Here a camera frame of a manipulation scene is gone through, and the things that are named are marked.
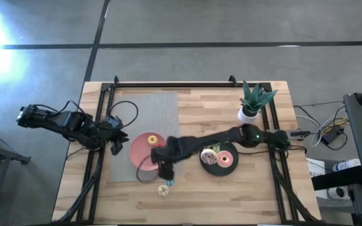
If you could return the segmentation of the green snake plant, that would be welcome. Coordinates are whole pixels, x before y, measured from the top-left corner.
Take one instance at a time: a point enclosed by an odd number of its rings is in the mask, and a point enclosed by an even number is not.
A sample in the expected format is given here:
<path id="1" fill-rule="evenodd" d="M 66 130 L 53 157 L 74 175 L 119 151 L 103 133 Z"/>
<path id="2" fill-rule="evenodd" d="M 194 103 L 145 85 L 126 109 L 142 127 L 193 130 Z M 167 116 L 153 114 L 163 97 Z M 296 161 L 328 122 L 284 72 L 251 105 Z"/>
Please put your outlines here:
<path id="1" fill-rule="evenodd" d="M 257 83 L 253 89 L 249 84 L 243 81 L 244 97 L 240 98 L 242 109 L 248 114 L 256 114 L 263 106 L 270 103 L 277 91 L 263 92 L 261 86 Z"/>

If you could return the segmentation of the pink iced donut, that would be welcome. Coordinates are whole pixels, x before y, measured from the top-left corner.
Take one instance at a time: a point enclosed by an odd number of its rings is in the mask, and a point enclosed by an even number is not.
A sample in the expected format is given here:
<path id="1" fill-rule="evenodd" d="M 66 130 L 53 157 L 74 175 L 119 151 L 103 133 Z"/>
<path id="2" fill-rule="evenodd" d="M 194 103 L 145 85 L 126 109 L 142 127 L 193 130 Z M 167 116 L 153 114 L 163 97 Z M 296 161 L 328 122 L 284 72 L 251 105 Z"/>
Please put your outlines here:
<path id="1" fill-rule="evenodd" d="M 220 151 L 217 154 L 217 165 L 228 168 L 233 164 L 233 155 L 229 151 Z"/>

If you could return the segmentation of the white plant pot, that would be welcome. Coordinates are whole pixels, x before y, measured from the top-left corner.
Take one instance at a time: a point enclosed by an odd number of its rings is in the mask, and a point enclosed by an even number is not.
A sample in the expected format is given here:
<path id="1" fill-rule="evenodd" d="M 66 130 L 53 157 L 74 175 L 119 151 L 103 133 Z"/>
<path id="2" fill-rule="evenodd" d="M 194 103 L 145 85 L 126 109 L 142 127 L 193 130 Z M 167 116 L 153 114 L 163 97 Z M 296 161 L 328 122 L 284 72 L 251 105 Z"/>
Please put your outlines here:
<path id="1" fill-rule="evenodd" d="M 238 119 L 243 124 L 253 124 L 256 118 L 260 115 L 260 111 L 256 111 L 249 116 L 244 113 L 244 107 L 241 107 L 238 112 Z"/>

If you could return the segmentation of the white round device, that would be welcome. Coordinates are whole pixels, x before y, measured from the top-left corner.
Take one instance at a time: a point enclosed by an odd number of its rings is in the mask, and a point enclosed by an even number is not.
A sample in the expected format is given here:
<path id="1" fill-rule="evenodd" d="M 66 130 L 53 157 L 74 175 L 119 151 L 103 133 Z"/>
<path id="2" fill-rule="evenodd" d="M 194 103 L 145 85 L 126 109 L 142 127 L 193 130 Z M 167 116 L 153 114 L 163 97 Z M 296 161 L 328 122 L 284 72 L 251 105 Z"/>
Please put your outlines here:
<path id="1" fill-rule="evenodd" d="M 347 189 L 341 186 L 329 188 L 327 193 L 334 200 L 346 200 L 349 197 Z"/>

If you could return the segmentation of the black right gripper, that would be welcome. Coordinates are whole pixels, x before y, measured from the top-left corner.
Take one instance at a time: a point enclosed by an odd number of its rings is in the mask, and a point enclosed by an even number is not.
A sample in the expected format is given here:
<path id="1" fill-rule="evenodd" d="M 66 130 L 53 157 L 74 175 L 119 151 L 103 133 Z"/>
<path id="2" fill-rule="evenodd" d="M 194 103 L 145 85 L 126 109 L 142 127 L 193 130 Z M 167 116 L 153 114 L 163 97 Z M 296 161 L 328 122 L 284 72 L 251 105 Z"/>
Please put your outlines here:
<path id="1" fill-rule="evenodd" d="M 178 163 L 188 158 L 188 154 L 181 150 L 180 139 L 169 136 L 166 140 L 166 146 L 163 148 L 151 148 L 151 162 L 160 163 L 158 165 L 158 176 L 161 179 L 171 181 L 174 179 L 173 163 Z"/>

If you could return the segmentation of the black connector box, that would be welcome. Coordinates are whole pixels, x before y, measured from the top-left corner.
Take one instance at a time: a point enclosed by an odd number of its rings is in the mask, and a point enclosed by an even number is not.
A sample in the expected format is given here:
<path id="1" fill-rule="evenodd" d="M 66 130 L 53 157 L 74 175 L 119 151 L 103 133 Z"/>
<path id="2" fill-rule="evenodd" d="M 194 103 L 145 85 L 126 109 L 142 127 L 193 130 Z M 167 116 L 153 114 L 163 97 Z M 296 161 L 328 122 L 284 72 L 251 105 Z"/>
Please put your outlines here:
<path id="1" fill-rule="evenodd" d="M 302 130 L 296 130 L 296 131 L 288 131 L 287 135 L 290 140 L 304 140 L 307 136 L 311 135 L 312 133 L 310 131 L 302 131 Z"/>

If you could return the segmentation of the white bottle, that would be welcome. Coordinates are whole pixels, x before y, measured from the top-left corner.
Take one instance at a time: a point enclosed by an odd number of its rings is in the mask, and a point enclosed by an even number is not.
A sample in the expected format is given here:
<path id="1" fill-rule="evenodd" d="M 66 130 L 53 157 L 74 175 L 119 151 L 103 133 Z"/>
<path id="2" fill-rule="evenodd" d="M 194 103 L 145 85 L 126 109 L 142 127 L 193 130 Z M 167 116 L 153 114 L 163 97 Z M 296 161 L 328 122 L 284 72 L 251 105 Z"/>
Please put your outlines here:
<path id="1" fill-rule="evenodd" d="M 332 170 L 333 172 L 336 172 L 336 171 L 346 170 L 348 168 L 354 168 L 360 165 L 361 161 L 357 158 L 354 158 L 334 164 Z"/>

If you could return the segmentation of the black power adapter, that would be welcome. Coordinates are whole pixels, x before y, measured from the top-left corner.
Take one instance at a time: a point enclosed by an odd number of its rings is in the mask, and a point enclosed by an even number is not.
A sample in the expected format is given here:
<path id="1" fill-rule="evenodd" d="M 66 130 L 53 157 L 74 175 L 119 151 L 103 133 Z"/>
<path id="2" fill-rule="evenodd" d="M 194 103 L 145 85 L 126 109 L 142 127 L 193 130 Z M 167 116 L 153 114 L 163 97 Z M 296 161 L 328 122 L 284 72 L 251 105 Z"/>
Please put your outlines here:
<path id="1" fill-rule="evenodd" d="M 343 133 L 344 133 L 344 128 L 342 126 L 334 126 L 330 131 L 327 131 L 322 135 L 321 142 L 323 144 L 330 144 Z"/>

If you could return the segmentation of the pale pink chocolate striped donut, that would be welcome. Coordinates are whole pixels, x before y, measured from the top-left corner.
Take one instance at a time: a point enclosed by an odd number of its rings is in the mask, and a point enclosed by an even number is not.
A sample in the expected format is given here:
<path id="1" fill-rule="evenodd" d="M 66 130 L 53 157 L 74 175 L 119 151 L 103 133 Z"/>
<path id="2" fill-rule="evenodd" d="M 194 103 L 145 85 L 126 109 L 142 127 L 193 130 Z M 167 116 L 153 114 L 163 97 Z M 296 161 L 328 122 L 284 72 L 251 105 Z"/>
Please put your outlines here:
<path id="1" fill-rule="evenodd" d="M 203 149 L 200 153 L 200 160 L 204 164 L 213 165 L 217 163 L 217 152 L 213 149 Z"/>

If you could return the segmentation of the pink round plate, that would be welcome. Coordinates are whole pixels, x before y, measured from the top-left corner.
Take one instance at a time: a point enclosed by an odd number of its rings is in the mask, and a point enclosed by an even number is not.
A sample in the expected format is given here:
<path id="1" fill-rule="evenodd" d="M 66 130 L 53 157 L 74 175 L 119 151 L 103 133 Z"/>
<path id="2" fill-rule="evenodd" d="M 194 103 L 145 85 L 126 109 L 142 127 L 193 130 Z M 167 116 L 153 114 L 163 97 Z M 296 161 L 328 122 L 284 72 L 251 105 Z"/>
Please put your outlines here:
<path id="1" fill-rule="evenodd" d="M 154 135 L 159 141 L 165 141 L 165 138 L 155 132 L 146 132 L 140 134 L 131 143 L 129 158 L 137 169 L 142 171 L 154 171 L 158 169 L 157 164 L 153 164 L 150 159 L 151 148 L 148 144 L 148 137 Z"/>

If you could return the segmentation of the grey woven table mat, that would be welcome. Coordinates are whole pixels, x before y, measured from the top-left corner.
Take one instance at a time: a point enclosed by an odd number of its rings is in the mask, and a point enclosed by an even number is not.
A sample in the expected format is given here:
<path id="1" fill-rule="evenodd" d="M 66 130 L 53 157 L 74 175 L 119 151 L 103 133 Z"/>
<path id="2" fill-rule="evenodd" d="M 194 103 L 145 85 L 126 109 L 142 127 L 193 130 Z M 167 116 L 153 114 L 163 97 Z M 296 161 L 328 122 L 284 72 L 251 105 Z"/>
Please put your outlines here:
<path id="1" fill-rule="evenodd" d="M 112 115 L 118 116 L 126 124 L 122 131 L 128 134 L 129 141 L 123 144 L 118 155 L 111 156 L 108 181 L 119 183 L 155 179 L 157 169 L 137 169 L 129 158 L 129 150 L 133 140 L 146 132 L 155 132 L 164 137 L 165 141 L 169 136 L 179 136 L 177 93 L 123 95 L 117 98 L 117 103 Z"/>

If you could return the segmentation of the dark grey round plate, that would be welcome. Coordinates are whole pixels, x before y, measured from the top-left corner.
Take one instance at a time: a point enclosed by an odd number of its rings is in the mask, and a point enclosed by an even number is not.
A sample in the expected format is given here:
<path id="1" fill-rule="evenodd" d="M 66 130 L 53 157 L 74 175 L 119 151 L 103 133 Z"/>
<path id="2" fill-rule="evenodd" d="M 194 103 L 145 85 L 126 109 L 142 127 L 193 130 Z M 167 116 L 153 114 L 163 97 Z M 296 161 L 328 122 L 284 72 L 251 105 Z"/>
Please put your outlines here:
<path id="1" fill-rule="evenodd" d="M 214 176 L 227 176 L 230 175 L 236 168 L 239 163 L 239 155 L 236 147 L 231 143 L 226 144 L 216 144 L 220 145 L 220 151 L 229 151 L 233 155 L 233 164 L 228 168 L 222 168 L 216 164 L 208 165 L 204 164 L 200 160 L 201 166 L 211 175 Z"/>

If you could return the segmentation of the black aluminium rig frame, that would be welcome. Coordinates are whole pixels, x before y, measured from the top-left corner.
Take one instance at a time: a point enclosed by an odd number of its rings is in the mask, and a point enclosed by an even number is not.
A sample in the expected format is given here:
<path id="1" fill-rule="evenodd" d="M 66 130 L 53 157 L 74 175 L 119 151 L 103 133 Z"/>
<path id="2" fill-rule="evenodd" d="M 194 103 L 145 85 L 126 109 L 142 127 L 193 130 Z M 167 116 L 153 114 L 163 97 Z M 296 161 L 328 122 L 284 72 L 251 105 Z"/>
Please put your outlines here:
<path id="1" fill-rule="evenodd" d="M 96 116 L 101 87 L 113 82 L 86 82 L 80 106 Z M 265 129 L 292 130 L 297 120 L 286 81 L 268 83 L 277 89 L 275 107 L 266 107 Z M 114 100 L 126 94 L 177 91 L 178 119 L 182 136 L 201 136 L 221 132 L 238 125 L 237 107 L 243 97 L 242 87 L 228 82 L 118 82 Z M 109 182 L 112 168 L 106 148 L 97 192 L 96 210 L 91 217 L 92 192 L 86 197 L 83 220 L 88 224 L 149 225 L 252 225 L 279 224 L 275 180 L 269 153 L 243 155 L 242 163 L 230 176 L 216 179 L 198 171 L 198 160 L 184 161 L 184 173 L 176 179 L 167 196 L 160 196 L 157 183 Z M 64 215 L 78 197 L 84 180 L 89 155 L 79 152 L 65 161 L 63 175 L 53 210 L 52 221 Z M 288 168 L 292 189 L 302 204 L 317 219 L 319 206 L 304 150 L 292 151 L 285 163 L 275 160 L 279 170 Z"/>

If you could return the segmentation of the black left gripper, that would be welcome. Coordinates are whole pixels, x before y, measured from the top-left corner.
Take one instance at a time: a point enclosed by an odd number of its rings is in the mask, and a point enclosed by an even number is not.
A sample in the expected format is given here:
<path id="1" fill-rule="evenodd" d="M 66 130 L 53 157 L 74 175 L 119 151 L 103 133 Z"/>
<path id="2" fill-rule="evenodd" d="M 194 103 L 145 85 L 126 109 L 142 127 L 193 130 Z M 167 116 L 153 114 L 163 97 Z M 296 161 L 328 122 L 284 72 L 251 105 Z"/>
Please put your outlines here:
<path id="1" fill-rule="evenodd" d="M 103 120 L 98 123 L 97 132 L 99 135 L 99 147 L 103 148 L 103 145 L 108 141 L 111 142 L 111 154 L 113 156 L 118 155 L 122 150 L 122 143 L 128 142 L 128 134 L 119 130 L 121 127 L 121 120 L 118 116 L 107 115 Z"/>

